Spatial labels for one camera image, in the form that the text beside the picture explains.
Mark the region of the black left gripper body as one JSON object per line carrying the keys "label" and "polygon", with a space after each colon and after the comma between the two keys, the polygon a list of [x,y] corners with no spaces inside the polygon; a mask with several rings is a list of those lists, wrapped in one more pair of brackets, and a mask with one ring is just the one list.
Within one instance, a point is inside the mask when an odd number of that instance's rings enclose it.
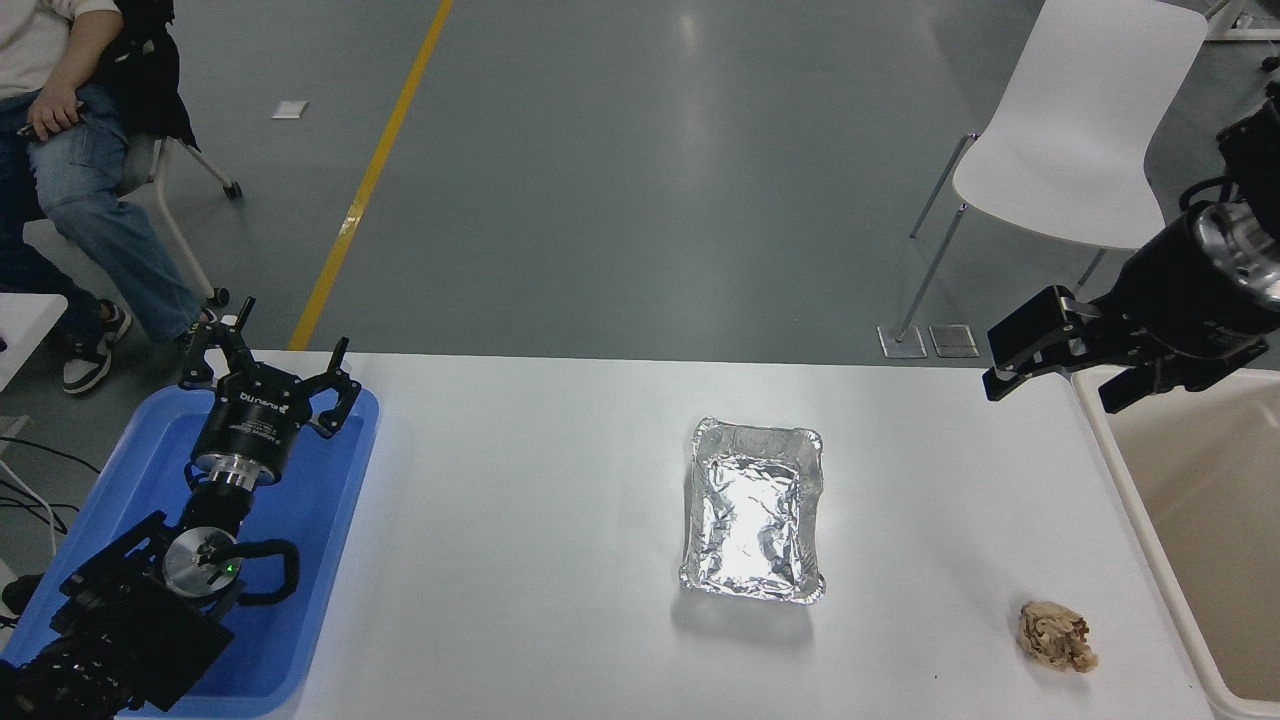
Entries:
{"label": "black left gripper body", "polygon": [[312,413],[301,384],[298,375],[269,365],[229,372],[216,384],[189,460],[211,471],[216,459],[237,456],[257,464],[262,477],[282,477]]}

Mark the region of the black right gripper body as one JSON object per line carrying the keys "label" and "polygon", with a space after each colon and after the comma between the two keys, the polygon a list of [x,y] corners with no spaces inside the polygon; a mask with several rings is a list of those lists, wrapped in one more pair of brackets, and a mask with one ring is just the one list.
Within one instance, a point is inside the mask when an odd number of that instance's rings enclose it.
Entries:
{"label": "black right gripper body", "polygon": [[1251,214],[1185,214],[1124,264],[1103,309],[1178,354],[1225,359],[1277,329],[1277,241]]}

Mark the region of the person's hand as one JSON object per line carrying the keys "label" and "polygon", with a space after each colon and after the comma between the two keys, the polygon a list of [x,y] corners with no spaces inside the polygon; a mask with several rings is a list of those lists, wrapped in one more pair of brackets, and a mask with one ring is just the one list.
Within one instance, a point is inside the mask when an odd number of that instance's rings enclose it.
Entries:
{"label": "person's hand", "polygon": [[74,88],[45,87],[31,104],[27,123],[37,141],[47,141],[81,122],[81,101]]}

